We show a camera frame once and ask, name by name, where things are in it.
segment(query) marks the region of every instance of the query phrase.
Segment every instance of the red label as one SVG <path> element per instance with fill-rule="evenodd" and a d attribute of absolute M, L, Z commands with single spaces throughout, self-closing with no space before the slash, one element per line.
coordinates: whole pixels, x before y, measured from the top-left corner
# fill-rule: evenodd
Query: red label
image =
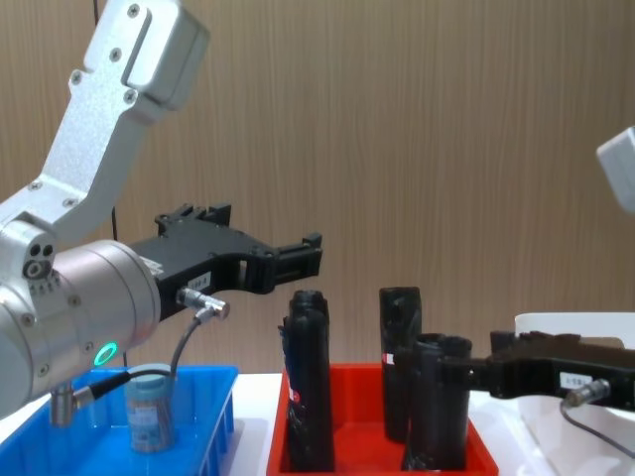
<path fill-rule="evenodd" d="M 395 365 L 395 356 L 393 354 L 381 354 L 381 361 L 387 365 Z"/>
<path fill-rule="evenodd" d="M 291 388 L 291 382 L 287 379 L 287 383 L 289 384 L 289 400 L 293 403 L 298 404 L 300 402 L 300 392 L 296 392 Z"/>

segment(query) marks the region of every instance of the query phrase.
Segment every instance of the white table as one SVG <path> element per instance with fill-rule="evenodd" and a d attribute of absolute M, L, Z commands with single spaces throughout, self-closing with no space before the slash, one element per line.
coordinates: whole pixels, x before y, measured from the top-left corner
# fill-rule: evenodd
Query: white table
<path fill-rule="evenodd" d="M 240 375 L 234 386 L 235 432 L 223 458 L 223 476 L 264 476 L 280 394 L 280 374 Z M 48 397 L 0 420 L 4 441 Z M 514 401 L 472 392 L 469 417 L 498 464 L 501 476 L 556 476 L 522 423 Z"/>

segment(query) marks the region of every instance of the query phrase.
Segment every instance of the gray cable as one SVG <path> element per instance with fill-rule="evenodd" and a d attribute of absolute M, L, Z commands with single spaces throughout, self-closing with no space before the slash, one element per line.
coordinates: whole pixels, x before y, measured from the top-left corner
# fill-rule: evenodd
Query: gray cable
<path fill-rule="evenodd" d="M 196 328 L 200 326 L 200 324 L 201 322 L 198 319 L 198 317 L 195 317 L 194 319 L 191 320 L 190 325 L 188 326 L 184 334 L 181 336 L 179 345 L 177 345 L 177 348 L 175 349 L 175 353 L 172 356 L 172 363 L 170 364 L 170 376 L 173 379 L 177 377 L 177 367 L 179 366 L 179 359 L 181 358 L 183 349 L 186 348 L 186 344 L 188 343 L 188 340 L 190 340 L 191 335 L 194 333 Z"/>
<path fill-rule="evenodd" d="M 605 392 L 605 394 L 604 395 L 602 395 L 602 394 L 594 394 L 593 393 L 593 389 L 596 389 L 596 390 L 597 389 L 601 389 L 602 385 L 605 385 L 607 387 L 607 391 Z M 607 436 L 606 434 L 601 433 L 598 430 L 596 430 L 594 428 L 591 428 L 590 426 L 587 426 L 584 423 L 581 423 L 580 421 L 577 421 L 577 420 L 573 419 L 569 415 L 569 409 L 574 408 L 574 407 L 579 407 L 580 405 L 588 404 L 588 403 L 591 403 L 593 401 L 597 401 L 597 400 L 603 398 L 604 396 L 608 395 L 609 391 L 610 391 L 610 386 L 608 385 L 607 382 L 605 382 L 605 381 L 593 381 L 591 384 L 585 385 L 585 386 L 581 387 L 580 389 L 577 389 L 577 390 L 569 392 L 567 397 L 560 402 L 560 413 L 563 416 L 563 418 L 566 421 L 568 421 L 569 423 L 571 423 L 573 426 L 576 426 L 579 429 L 582 429 L 582 430 L 592 434 L 593 436 L 598 437 L 599 439 L 601 439 L 605 443 L 610 444 L 615 449 L 617 449 L 617 450 L 621 451 L 622 453 L 626 454 L 631 459 L 635 459 L 635 451 L 631 451 L 626 446 L 623 446 L 622 444 L 618 443 L 617 441 L 615 441 L 610 436 Z"/>

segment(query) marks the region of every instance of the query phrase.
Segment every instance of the wood panel wall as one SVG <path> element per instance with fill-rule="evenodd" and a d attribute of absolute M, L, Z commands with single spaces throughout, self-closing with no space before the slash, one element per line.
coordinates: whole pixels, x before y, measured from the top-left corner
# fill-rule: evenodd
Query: wood panel wall
<path fill-rule="evenodd" d="M 89 0 L 5 0 L 0 193 L 34 177 L 92 31 Z M 425 329 L 532 310 L 631 309 L 635 219 L 595 148 L 635 122 L 629 0 L 190 0 L 211 45 L 186 109 L 156 126 L 118 204 L 120 238 L 184 201 L 233 204 L 272 244 L 324 235 L 321 276 L 227 293 L 186 362 L 278 370 L 293 290 L 329 299 L 331 358 L 377 360 L 377 291 L 419 286 Z M 107 226 L 97 236 L 107 236 Z M 190 317 L 132 363 L 169 360 Z"/>

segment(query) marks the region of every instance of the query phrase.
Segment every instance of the cable connector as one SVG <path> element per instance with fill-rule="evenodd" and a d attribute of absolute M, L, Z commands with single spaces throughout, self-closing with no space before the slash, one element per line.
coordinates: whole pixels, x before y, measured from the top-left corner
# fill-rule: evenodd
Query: cable connector
<path fill-rule="evenodd" d="M 206 323 L 213 317 L 224 320 L 229 315 L 229 303 L 204 295 L 191 288 L 181 288 L 177 293 L 177 302 L 196 311 L 200 323 Z"/>
<path fill-rule="evenodd" d="M 578 389 L 571 390 L 565 397 L 565 406 L 573 409 L 585 404 L 591 404 L 608 397 L 611 394 L 611 385 L 603 380 L 594 380 Z"/>

